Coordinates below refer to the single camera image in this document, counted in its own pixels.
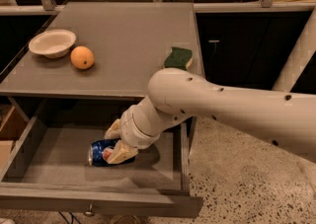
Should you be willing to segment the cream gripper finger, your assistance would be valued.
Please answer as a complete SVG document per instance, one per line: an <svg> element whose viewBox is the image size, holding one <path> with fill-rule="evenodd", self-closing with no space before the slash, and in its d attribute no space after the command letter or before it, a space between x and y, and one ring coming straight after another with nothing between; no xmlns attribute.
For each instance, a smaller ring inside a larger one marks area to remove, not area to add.
<svg viewBox="0 0 316 224"><path fill-rule="evenodd" d="M118 139L120 137L119 119L116 119L113 124L105 132L105 139Z"/></svg>
<svg viewBox="0 0 316 224"><path fill-rule="evenodd" d="M114 147L106 148L106 161L108 164L120 164L138 154L138 149L130 147L119 140Z"/></svg>

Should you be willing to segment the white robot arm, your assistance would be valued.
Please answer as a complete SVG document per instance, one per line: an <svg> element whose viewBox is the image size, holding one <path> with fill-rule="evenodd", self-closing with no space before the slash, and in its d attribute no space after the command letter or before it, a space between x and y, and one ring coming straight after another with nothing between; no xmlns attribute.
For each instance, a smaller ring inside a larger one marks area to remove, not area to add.
<svg viewBox="0 0 316 224"><path fill-rule="evenodd" d="M104 158L110 164L132 158L191 116L213 118L316 161L315 95L223 87L176 68L156 72L147 96L108 129L105 137L118 143Z"/></svg>

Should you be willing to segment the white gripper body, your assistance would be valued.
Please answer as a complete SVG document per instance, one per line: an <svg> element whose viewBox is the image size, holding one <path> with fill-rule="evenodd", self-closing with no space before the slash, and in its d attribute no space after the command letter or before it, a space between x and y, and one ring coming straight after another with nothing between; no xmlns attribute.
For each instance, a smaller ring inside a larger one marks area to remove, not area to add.
<svg viewBox="0 0 316 224"><path fill-rule="evenodd" d="M119 121L120 139L129 147L137 149L146 149L156 140L160 135L149 136L143 133L134 122L133 118L134 106L128 108L121 116Z"/></svg>

